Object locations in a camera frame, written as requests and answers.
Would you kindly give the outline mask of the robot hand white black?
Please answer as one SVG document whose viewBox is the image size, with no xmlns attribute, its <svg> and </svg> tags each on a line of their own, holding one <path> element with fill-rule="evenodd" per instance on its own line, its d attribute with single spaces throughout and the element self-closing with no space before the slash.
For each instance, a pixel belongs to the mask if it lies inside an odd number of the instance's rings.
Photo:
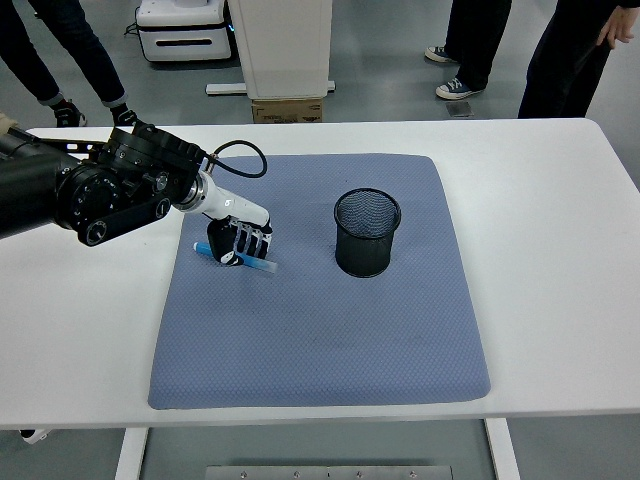
<svg viewBox="0 0 640 480">
<path fill-rule="evenodd" d="M 244 197 L 218 187 L 205 175 L 200 207 L 210 219 L 207 238 L 216 261 L 226 266 L 244 263 L 239 256 L 265 259 L 273 229 L 268 211 Z"/>
</svg>

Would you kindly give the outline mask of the person's left hand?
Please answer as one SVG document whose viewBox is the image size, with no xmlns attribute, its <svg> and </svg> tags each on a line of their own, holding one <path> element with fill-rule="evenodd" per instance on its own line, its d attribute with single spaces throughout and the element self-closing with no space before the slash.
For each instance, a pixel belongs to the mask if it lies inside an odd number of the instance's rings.
<svg viewBox="0 0 640 480">
<path fill-rule="evenodd" d="M 617 42 L 629 43 L 634 38 L 632 30 L 638 15 L 638 7 L 616 6 L 600 30 L 596 45 L 606 43 L 614 49 Z"/>
</svg>

